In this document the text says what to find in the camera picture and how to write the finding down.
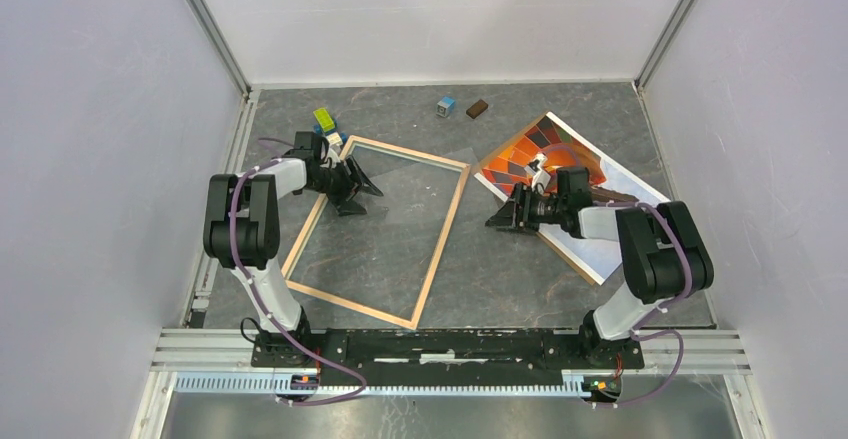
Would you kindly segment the colourful balloon photo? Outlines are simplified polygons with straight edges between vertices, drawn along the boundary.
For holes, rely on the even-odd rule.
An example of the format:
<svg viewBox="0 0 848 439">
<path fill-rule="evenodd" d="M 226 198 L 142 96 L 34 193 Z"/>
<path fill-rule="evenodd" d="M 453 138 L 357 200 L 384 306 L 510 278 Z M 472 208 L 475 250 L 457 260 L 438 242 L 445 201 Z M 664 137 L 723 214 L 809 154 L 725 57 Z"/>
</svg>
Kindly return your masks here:
<svg viewBox="0 0 848 439">
<path fill-rule="evenodd" d="M 476 168 L 475 177 L 504 201 L 516 183 L 530 184 L 524 168 L 537 153 L 547 156 L 545 168 L 552 176 L 549 192 L 556 190 L 554 176 L 558 167 L 585 166 L 590 174 L 589 184 L 601 194 L 603 202 L 639 200 L 657 205 L 669 200 L 552 112 L 540 116 L 485 156 Z M 621 264 L 619 246 L 611 241 L 575 239 L 554 225 L 542 225 L 538 233 L 582 263 L 599 285 Z"/>
</svg>

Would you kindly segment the brown cardboard backing board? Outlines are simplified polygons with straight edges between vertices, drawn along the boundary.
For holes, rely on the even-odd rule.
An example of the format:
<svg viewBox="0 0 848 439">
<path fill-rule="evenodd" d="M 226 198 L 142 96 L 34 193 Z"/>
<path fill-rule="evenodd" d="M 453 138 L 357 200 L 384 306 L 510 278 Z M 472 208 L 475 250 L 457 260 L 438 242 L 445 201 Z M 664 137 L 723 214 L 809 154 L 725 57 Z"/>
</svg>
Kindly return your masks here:
<svg viewBox="0 0 848 439">
<path fill-rule="evenodd" d="M 541 233 L 538 233 L 537 236 L 550 247 L 562 260 L 564 260 L 580 277 L 582 277 L 588 284 L 592 286 L 598 286 L 599 282 L 595 280 L 595 277 L 592 273 L 584 267 L 582 263 L 579 261 L 575 261 L 569 254 L 567 254 L 563 249 L 559 248 L 554 242 L 549 240 L 546 236 Z"/>
</svg>

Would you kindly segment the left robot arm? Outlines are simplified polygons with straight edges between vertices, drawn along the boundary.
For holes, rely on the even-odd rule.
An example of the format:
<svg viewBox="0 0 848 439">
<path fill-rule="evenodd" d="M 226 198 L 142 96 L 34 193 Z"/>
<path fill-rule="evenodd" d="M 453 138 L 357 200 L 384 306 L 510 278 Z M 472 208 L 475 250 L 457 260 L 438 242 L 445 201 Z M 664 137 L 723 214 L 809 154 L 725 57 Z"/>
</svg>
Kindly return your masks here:
<svg viewBox="0 0 848 439">
<path fill-rule="evenodd" d="M 290 149 L 268 162 L 212 176 L 203 227 L 206 255 L 240 281 L 258 313 L 259 335 L 281 334 L 275 351 L 295 367 L 312 358 L 314 340 L 282 274 L 279 202 L 305 190 L 322 194 L 340 216 L 367 213 L 356 201 L 360 193 L 383 195 L 354 158 L 341 158 L 313 131 L 298 132 Z"/>
</svg>

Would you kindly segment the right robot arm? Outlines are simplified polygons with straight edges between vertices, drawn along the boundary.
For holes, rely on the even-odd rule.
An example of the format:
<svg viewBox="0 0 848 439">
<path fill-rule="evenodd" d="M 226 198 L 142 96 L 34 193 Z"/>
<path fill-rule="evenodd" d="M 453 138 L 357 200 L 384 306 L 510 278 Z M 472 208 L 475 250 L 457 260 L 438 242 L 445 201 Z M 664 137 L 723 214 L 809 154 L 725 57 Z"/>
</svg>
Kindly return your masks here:
<svg viewBox="0 0 848 439">
<path fill-rule="evenodd" d="M 639 330 L 655 315 L 714 279 L 712 261 L 688 207 L 681 201 L 597 204 L 585 167 L 561 167 L 557 188 L 542 193 L 514 185 L 487 226 L 503 232 L 537 232 L 554 225 L 576 240 L 603 240 L 619 247 L 623 285 L 580 326 L 577 351 L 602 367 L 621 348 L 641 340 Z"/>
</svg>

